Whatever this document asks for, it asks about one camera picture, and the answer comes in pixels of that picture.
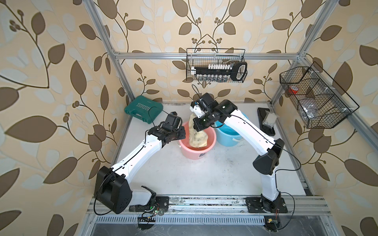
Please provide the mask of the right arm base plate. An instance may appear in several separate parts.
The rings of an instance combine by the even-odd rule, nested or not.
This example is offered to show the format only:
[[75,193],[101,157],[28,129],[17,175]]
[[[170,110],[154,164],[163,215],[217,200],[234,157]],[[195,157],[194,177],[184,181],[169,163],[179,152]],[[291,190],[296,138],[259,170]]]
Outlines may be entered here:
[[247,197],[245,202],[248,213],[288,213],[284,199],[279,195],[276,200],[270,201],[263,197]]

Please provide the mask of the yellow cloth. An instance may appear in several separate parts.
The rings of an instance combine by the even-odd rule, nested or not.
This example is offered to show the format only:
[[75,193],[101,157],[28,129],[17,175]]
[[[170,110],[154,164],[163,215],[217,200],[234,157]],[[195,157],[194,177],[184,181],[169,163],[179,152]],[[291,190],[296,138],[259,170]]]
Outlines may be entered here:
[[194,128],[194,118],[196,118],[196,115],[192,113],[188,123],[189,145],[193,148],[204,148],[207,146],[208,135],[205,131],[196,131]]

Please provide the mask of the pink plastic bucket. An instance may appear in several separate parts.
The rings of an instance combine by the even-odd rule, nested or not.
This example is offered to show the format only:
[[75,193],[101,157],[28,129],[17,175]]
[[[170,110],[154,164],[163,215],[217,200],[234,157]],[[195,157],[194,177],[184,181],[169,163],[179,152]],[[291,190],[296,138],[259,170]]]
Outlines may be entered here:
[[183,140],[179,140],[178,142],[180,151],[186,158],[192,160],[199,160],[215,146],[217,136],[213,128],[210,127],[204,130],[204,132],[208,135],[207,146],[196,148],[192,147],[189,144],[189,122],[184,123],[183,126],[185,128],[186,138]]

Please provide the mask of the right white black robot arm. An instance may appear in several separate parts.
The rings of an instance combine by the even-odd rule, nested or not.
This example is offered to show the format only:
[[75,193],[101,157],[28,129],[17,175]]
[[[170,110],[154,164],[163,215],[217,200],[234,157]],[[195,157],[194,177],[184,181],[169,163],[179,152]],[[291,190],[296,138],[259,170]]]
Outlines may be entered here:
[[235,130],[258,153],[253,167],[259,172],[262,184],[260,201],[254,203],[257,209],[274,213],[282,206],[281,193],[277,189],[276,168],[282,154],[284,141],[273,139],[250,122],[238,107],[225,99],[221,103],[205,93],[191,103],[196,131],[203,131],[220,122]]

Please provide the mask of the blue plastic bucket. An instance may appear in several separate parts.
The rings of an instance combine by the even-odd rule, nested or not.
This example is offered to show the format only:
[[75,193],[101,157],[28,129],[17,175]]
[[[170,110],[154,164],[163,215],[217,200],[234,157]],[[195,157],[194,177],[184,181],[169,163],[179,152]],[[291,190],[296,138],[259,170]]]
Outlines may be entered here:
[[225,147],[233,147],[244,140],[235,130],[219,121],[214,124],[217,142]]

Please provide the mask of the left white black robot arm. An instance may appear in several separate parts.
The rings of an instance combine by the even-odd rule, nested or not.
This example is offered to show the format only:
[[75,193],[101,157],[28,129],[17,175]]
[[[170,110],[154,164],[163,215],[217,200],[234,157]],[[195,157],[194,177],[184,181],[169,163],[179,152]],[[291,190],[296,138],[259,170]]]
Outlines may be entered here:
[[146,186],[132,190],[130,183],[139,169],[156,152],[171,141],[185,139],[182,119],[176,112],[145,133],[144,140],[128,156],[110,168],[103,166],[96,174],[94,200],[105,205],[110,212],[122,213],[128,206],[144,212],[159,208],[156,192]]

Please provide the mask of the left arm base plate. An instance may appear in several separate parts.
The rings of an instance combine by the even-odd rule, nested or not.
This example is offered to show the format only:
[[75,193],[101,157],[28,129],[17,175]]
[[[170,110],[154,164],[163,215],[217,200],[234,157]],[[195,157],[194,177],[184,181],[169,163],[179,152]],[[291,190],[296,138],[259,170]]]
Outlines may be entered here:
[[157,212],[165,213],[169,208],[169,197],[168,196],[157,196],[153,197],[147,205],[134,205],[129,206],[129,212]]

